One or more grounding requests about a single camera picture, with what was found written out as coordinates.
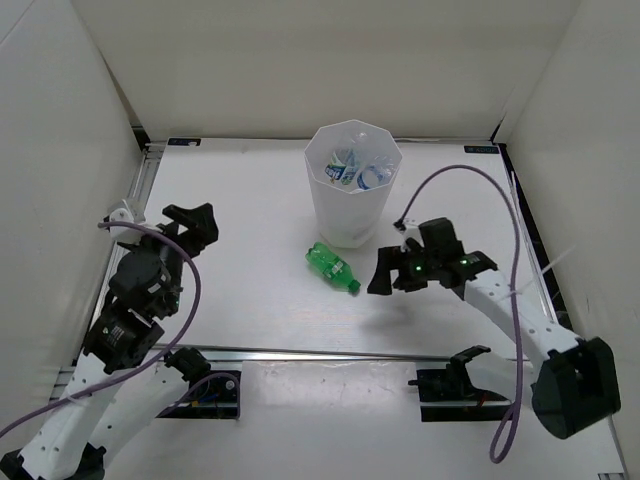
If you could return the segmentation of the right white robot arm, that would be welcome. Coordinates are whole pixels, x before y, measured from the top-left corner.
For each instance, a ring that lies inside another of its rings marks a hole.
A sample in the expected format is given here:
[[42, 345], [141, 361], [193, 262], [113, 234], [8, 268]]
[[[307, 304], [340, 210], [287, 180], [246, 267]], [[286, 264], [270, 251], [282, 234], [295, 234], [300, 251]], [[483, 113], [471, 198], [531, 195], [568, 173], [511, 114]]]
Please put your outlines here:
[[413, 383], [423, 400], [477, 400], [482, 394], [520, 400], [559, 439], [620, 410], [614, 355], [604, 340], [580, 337], [512, 293], [492, 259], [465, 252], [450, 220], [394, 226], [403, 241], [379, 249], [368, 293], [410, 293], [437, 282], [519, 343], [525, 358], [518, 365], [488, 347], [469, 347], [440, 370], [418, 372]]

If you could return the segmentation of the clear bottle white green label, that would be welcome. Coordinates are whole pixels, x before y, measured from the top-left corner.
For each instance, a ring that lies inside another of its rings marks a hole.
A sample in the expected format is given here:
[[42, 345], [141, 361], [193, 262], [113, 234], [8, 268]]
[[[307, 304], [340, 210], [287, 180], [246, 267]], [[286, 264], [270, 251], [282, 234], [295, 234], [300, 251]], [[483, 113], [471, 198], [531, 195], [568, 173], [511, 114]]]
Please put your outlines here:
[[353, 147], [339, 147], [333, 150], [324, 173], [330, 184], [350, 186], [361, 166], [361, 155]]

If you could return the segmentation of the clear bottle blue label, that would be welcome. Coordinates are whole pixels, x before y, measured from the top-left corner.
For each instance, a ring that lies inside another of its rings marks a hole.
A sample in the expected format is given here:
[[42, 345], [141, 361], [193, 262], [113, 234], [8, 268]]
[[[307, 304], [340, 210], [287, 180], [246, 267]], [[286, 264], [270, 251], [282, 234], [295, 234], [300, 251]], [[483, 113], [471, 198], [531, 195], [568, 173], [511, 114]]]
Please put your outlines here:
[[387, 185], [397, 170], [396, 165], [387, 158], [378, 158], [369, 162], [356, 176], [356, 190], [367, 191]]

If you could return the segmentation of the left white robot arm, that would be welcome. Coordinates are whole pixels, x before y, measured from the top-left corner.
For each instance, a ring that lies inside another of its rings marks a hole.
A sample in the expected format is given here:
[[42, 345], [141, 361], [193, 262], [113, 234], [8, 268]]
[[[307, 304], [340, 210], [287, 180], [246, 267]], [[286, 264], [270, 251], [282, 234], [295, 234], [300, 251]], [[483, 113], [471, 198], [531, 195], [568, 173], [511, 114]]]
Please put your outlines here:
[[165, 410], [206, 395], [211, 367], [194, 348], [163, 336], [160, 321], [180, 305], [182, 273], [215, 243], [211, 204], [169, 205], [168, 223], [150, 225], [128, 200], [100, 223], [125, 249], [108, 281], [98, 318], [81, 346], [61, 397], [32, 412], [46, 421], [24, 447], [6, 453], [9, 479], [101, 479], [128, 441]]

